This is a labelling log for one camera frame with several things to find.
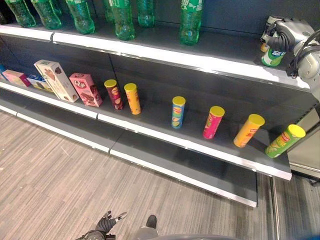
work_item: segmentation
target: metal robotic arm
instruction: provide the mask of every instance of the metal robotic arm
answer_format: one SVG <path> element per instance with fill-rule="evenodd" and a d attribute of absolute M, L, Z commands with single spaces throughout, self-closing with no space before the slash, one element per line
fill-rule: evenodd
<path fill-rule="evenodd" d="M 268 35 L 272 30 L 278 37 Z M 320 43 L 315 40 L 317 35 L 320 35 L 320 29 L 315 32 L 306 21 L 284 18 L 272 24 L 262 40 L 273 50 L 293 53 L 287 75 L 299 76 L 320 101 Z"/>

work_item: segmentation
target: cardboard box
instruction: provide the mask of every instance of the cardboard box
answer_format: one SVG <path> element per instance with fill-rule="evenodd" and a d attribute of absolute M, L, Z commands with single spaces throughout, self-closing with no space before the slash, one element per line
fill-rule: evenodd
<path fill-rule="evenodd" d="M 6 77 L 3 75 L 3 72 L 6 70 L 5 66 L 0 64 L 0 80 L 7 81 Z"/>
<path fill-rule="evenodd" d="M 27 80 L 27 76 L 23 72 L 5 70 L 3 75 L 10 83 L 28 87 L 31 83 Z"/>
<path fill-rule="evenodd" d="M 54 92 L 42 76 L 30 74 L 26 79 L 28 79 L 28 81 L 37 89 L 46 90 L 51 93 Z"/>
<path fill-rule="evenodd" d="M 99 107 L 102 99 L 90 74 L 74 73 L 70 81 L 82 99 L 84 105 Z"/>
<path fill-rule="evenodd" d="M 39 60 L 34 66 L 59 99 L 72 103 L 78 100 L 76 90 L 58 62 Z"/>

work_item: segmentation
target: pink snack box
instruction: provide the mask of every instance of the pink snack box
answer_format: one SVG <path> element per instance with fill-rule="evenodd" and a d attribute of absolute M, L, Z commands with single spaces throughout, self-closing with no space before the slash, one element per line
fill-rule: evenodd
<path fill-rule="evenodd" d="M 74 73 L 69 78 L 84 105 L 99 107 L 102 104 L 102 99 L 90 74 Z"/>
<path fill-rule="evenodd" d="M 31 83 L 27 80 L 27 76 L 22 72 L 5 70 L 2 74 L 6 77 L 6 79 L 8 79 L 10 83 L 18 84 L 24 87 L 28 87 L 31 85 Z"/>

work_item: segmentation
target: blue pringles can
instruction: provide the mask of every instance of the blue pringles can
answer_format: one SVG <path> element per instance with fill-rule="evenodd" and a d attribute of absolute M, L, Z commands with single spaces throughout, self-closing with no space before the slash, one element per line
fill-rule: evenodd
<path fill-rule="evenodd" d="M 172 120 L 171 126 L 174 129 L 179 129 L 182 126 L 182 121 L 184 118 L 186 99 L 182 96 L 175 96 L 172 99 Z"/>

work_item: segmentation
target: pink pringles can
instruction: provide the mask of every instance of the pink pringles can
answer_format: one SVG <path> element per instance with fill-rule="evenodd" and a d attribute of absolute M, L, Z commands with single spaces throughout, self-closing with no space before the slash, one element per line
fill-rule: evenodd
<path fill-rule="evenodd" d="M 225 115 L 225 110 L 220 106 L 212 106 L 209 111 L 209 116 L 206 120 L 203 137 L 205 139 L 213 139 L 222 117 Z"/>

